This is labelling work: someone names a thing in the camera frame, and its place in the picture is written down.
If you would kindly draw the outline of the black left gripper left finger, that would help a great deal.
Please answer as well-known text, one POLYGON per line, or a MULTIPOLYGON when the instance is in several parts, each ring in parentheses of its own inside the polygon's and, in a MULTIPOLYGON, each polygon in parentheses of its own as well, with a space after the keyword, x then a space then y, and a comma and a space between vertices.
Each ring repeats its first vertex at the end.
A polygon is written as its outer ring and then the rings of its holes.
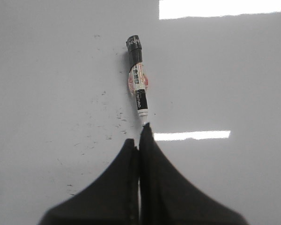
POLYGON ((137 225, 139 152, 126 139, 109 167, 87 188, 49 209, 41 225, 137 225))

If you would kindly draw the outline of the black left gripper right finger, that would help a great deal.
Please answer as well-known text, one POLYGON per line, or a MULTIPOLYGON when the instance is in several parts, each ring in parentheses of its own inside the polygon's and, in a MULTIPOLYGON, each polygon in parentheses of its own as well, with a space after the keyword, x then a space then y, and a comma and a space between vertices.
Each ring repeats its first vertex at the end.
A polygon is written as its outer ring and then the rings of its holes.
POLYGON ((190 183, 166 158, 150 124, 140 135, 140 194, 143 225, 246 225, 236 211, 190 183))

